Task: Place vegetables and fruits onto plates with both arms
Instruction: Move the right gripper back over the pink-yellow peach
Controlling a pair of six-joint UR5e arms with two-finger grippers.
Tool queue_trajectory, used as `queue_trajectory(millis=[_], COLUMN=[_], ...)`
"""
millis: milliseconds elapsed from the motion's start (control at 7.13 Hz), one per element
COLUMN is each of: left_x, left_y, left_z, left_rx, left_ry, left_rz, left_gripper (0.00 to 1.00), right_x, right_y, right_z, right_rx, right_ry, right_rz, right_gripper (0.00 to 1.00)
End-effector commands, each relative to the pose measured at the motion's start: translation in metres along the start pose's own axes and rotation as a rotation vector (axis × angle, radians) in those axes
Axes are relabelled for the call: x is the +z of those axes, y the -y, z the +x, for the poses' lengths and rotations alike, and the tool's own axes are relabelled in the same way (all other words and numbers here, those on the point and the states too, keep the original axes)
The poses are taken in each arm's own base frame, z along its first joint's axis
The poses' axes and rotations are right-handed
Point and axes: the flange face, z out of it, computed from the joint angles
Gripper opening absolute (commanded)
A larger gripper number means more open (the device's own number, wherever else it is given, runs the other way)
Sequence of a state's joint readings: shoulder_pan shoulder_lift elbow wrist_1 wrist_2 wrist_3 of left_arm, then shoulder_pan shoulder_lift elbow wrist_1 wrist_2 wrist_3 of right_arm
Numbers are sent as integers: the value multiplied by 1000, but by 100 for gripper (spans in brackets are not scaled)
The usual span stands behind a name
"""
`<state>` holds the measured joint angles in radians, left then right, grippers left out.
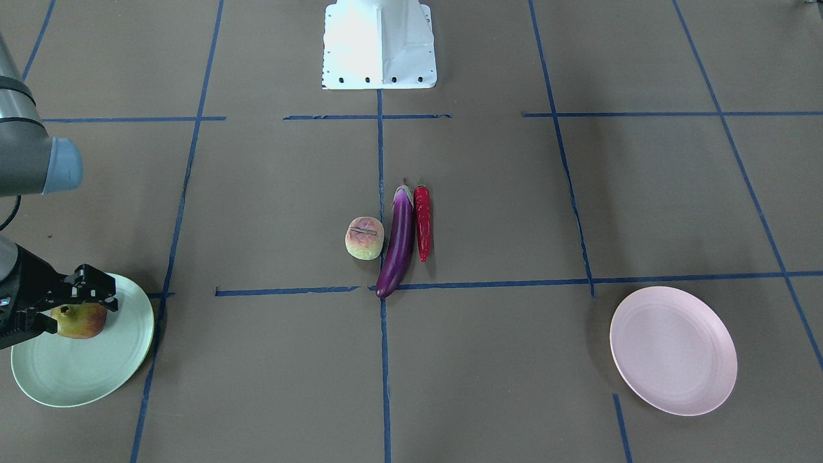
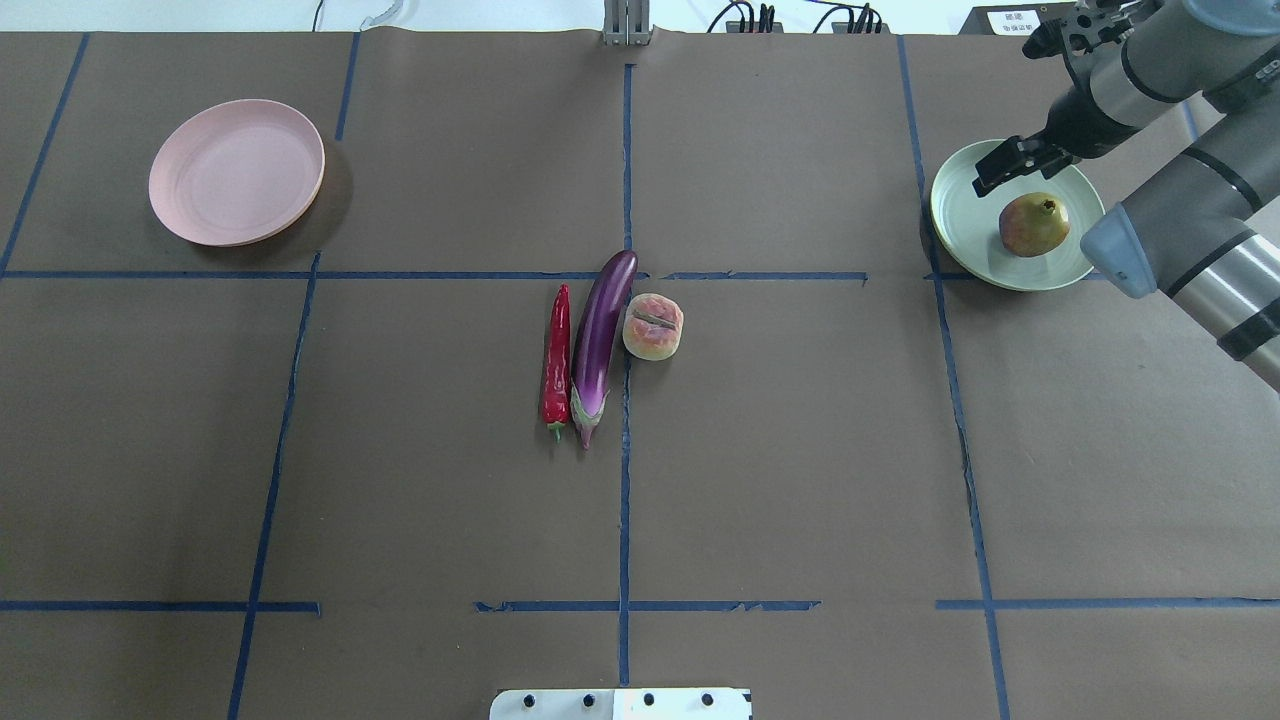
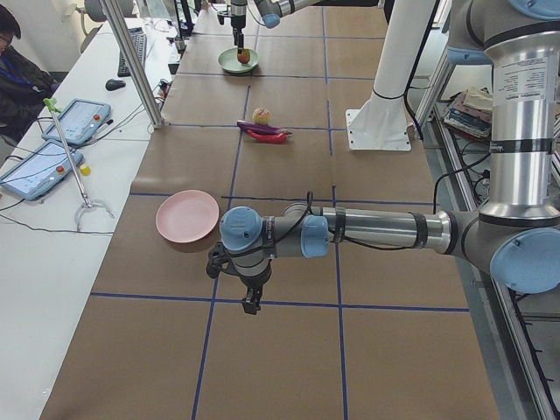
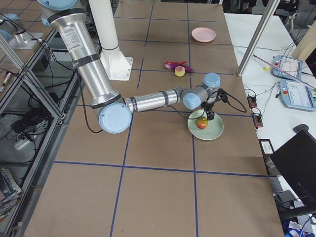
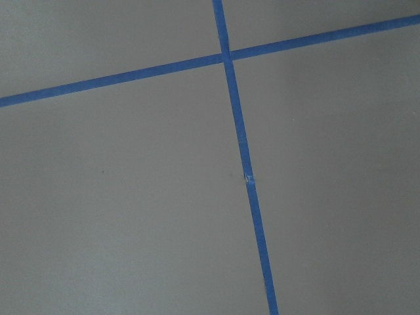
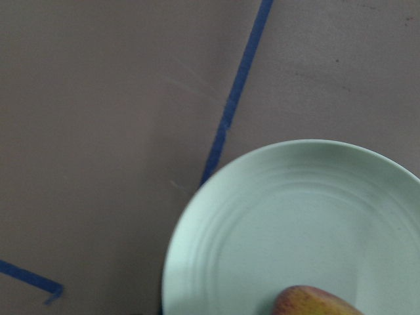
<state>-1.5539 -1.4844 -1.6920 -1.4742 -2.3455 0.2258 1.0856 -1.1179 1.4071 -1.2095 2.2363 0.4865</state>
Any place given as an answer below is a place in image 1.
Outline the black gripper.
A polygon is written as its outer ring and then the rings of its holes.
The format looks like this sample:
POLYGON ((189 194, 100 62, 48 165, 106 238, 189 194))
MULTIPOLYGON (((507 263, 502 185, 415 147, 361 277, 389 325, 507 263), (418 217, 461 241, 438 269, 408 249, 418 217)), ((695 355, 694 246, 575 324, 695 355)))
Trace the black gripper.
POLYGON ((51 264, 19 245, 1 249, 1 348, 58 333, 47 311, 60 305, 99 303, 115 313, 120 308, 111 275, 82 264, 62 275, 51 264))

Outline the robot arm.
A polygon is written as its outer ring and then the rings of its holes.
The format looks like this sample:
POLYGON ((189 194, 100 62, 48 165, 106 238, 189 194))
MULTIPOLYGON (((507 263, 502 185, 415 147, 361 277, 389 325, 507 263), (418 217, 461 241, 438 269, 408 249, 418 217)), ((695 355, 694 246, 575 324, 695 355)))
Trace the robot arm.
MULTIPOLYGON (((78 188, 83 180, 79 150, 67 138, 53 137, 39 117, 35 98, 1 44, 1 194, 21 197, 78 188)), ((114 313, 120 305, 116 281, 83 264, 62 275, 8 238, 1 244, 1 347, 58 332, 48 311, 60 305, 100 303, 114 313)))

